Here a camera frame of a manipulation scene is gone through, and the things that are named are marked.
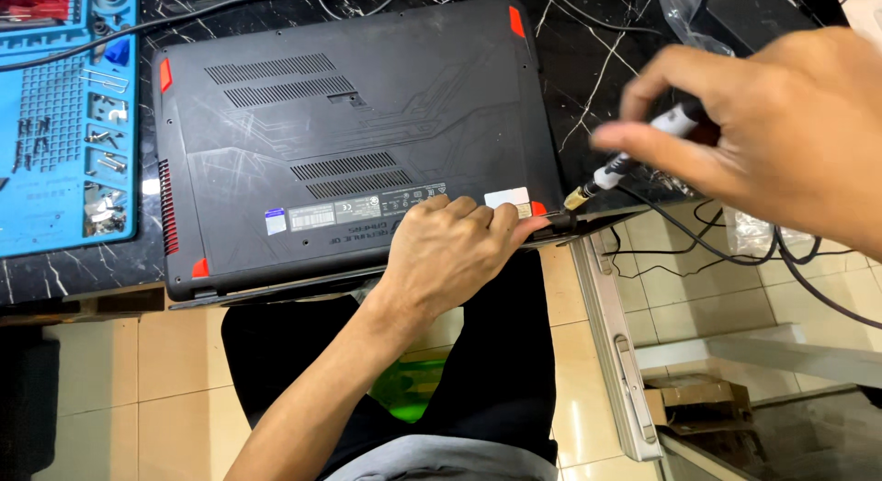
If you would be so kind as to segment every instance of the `gray shirt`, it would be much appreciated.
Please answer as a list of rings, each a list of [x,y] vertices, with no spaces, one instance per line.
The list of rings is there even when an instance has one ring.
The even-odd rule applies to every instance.
[[[387,479],[557,481],[557,467],[523,448],[412,434],[370,450],[327,477],[327,481]]]

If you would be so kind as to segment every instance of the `black marble table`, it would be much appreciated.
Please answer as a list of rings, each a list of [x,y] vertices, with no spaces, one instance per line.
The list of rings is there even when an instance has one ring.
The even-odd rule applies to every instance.
[[[141,0],[141,21],[200,9],[222,0]],[[387,11],[434,5],[443,0],[395,0]],[[608,159],[588,148],[591,131],[615,120],[619,94],[628,80],[666,42],[674,41],[658,0],[569,0],[611,24],[650,26],[655,35],[618,34],[590,24],[556,0],[519,0],[527,10],[543,72],[541,83],[548,120],[567,189],[584,182]],[[383,0],[326,0],[339,15],[355,17]],[[130,240],[0,260],[0,306],[62,295],[79,295],[161,282],[162,232],[159,180],[150,83],[154,52],[169,45],[312,24],[330,19],[316,0],[255,2],[179,24],[143,37],[140,43],[140,175],[138,234]],[[639,173],[633,184],[652,200],[683,196]],[[604,213],[635,205],[611,192],[588,203],[586,212]]]

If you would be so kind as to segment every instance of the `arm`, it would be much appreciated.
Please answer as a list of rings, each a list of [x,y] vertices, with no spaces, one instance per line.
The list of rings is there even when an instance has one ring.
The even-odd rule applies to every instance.
[[[416,205],[392,239],[383,278],[315,362],[251,432],[226,481],[312,480],[353,408],[386,367],[442,312],[496,277],[545,218],[518,221],[468,197]]]
[[[699,97],[716,146],[638,123],[671,86]],[[790,34],[749,59],[668,47],[594,132],[702,193],[882,260],[882,56],[849,29]]]

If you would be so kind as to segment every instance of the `black laptop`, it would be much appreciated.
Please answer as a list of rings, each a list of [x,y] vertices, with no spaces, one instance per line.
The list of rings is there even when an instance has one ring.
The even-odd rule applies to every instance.
[[[531,31],[475,0],[163,48],[171,299],[381,266],[441,193],[560,210]]]

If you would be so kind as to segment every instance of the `screwdriver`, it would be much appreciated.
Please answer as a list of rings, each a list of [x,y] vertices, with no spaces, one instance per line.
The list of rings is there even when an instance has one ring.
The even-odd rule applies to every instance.
[[[698,99],[676,104],[672,109],[653,119],[653,128],[671,135],[684,137],[701,121],[707,119],[705,108]],[[573,190],[564,200],[564,208],[571,211],[584,204],[601,190],[615,188],[619,181],[640,165],[640,162],[624,152],[617,153],[602,168],[594,171],[591,181]]]

